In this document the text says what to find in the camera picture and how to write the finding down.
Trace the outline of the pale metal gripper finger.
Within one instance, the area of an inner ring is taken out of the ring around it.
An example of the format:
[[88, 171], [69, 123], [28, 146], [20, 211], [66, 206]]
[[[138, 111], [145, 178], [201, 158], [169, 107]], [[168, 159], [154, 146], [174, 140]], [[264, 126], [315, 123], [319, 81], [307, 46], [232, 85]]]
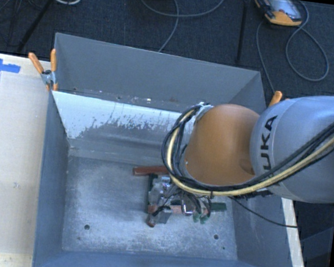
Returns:
[[157, 223], [166, 224], [172, 213], [171, 209], [161, 209], [157, 216]]

